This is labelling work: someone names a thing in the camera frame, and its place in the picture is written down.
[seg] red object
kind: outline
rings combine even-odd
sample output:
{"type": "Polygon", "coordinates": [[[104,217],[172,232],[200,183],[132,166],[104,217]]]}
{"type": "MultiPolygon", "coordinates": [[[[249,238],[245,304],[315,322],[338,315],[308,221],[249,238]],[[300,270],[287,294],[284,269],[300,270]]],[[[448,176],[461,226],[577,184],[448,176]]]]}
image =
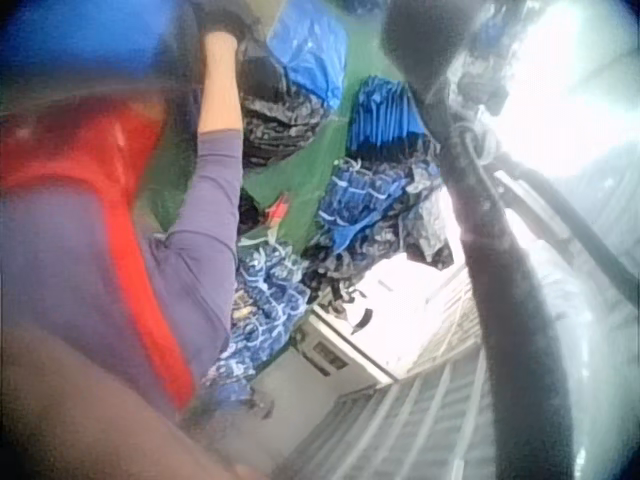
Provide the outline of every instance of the red object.
{"type": "Polygon", "coordinates": [[[88,100],[16,117],[2,130],[0,186],[5,191],[52,180],[82,185],[100,198],[111,260],[140,342],[176,408],[194,392],[189,366],[147,275],[131,206],[164,119],[125,101],[88,100]]]}
{"type": "Polygon", "coordinates": [[[289,211],[289,196],[285,193],[278,198],[276,203],[267,208],[267,226],[277,227],[287,216],[289,211]]]}

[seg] black glove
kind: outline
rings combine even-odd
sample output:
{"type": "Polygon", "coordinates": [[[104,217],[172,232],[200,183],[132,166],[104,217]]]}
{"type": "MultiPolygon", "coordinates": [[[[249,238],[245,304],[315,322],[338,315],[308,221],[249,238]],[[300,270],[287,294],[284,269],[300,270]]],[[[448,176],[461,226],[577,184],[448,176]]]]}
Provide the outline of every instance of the black glove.
{"type": "Polygon", "coordinates": [[[201,33],[227,32],[238,43],[255,36],[260,21],[245,0],[191,0],[201,33]]]}

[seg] red safety vest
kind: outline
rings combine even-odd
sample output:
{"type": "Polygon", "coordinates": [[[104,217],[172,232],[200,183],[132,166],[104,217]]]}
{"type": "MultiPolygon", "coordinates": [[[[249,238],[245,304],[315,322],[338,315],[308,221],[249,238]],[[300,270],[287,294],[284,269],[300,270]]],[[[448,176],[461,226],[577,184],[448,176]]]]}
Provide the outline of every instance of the red safety vest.
{"type": "Polygon", "coordinates": [[[115,100],[85,100],[10,119],[0,140],[0,186],[7,192],[55,180],[83,185],[100,198],[125,304],[154,371],[181,409],[193,395],[193,377],[153,292],[131,218],[163,124],[115,100]]]}

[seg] purple long sleeve shirt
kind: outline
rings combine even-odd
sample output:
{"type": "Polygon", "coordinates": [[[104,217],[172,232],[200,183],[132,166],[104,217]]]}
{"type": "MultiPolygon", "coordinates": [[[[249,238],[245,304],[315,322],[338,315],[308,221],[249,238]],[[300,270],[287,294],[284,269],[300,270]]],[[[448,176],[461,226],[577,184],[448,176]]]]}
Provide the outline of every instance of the purple long sleeve shirt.
{"type": "MultiPolygon", "coordinates": [[[[226,348],[235,289],[242,132],[205,133],[175,225],[140,236],[156,297],[194,381],[226,348]]],[[[118,289],[100,201],[82,187],[50,183],[0,198],[5,326],[31,322],[120,377],[170,413],[118,289]]]]}

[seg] green floor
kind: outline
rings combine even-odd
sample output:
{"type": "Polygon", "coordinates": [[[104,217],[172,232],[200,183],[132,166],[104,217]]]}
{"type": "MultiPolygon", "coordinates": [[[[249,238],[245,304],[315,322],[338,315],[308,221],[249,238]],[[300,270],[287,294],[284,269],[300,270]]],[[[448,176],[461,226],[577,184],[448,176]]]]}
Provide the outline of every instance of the green floor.
{"type": "MultiPolygon", "coordinates": [[[[375,22],[351,18],[331,8],[349,34],[345,89],[337,112],[314,141],[283,162],[258,173],[248,173],[244,186],[261,207],[268,207],[282,193],[291,199],[289,213],[280,225],[279,239],[302,250],[315,233],[315,213],[329,181],[333,163],[345,153],[349,115],[355,92],[364,78],[399,74],[384,57],[375,22]]],[[[148,199],[158,221],[167,228],[175,220],[193,170],[189,140],[169,129],[150,176],[148,199]]]]}

